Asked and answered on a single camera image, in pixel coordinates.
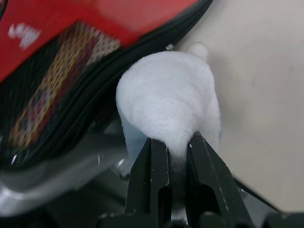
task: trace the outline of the beige surface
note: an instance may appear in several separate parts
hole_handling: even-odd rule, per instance
[[[214,0],[181,43],[211,52],[221,157],[283,210],[304,211],[304,0]]]

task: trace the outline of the white stuffed toy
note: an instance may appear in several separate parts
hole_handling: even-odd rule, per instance
[[[185,175],[192,135],[199,131],[219,152],[221,129],[208,50],[196,42],[186,52],[164,51],[140,59],[124,73],[116,92],[129,159],[136,160],[147,137],[160,140],[178,176]],[[172,193],[173,199],[183,197]]]

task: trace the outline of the white printed logo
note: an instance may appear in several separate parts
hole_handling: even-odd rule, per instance
[[[10,38],[21,39],[19,47],[25,50],[37,40],[40,33],[41,30],[37,30],[24,23],[19,23],[16,27],[14,24],[11,25],[8,36]]]

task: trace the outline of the gray metal part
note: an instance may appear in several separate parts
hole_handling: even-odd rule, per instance
[[[63,157],[29,171],[2,172],[0,217],[29,212],[67,191],[77,190],[126,156],[122,135],[87,134]]]

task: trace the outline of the plush ear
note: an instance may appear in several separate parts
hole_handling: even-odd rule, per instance
[[[204,62],[208,63],[209,51],[207,46],[200,41],[195,41],[189,44],[185,50],[186,53],[193,54],[201,58]]]

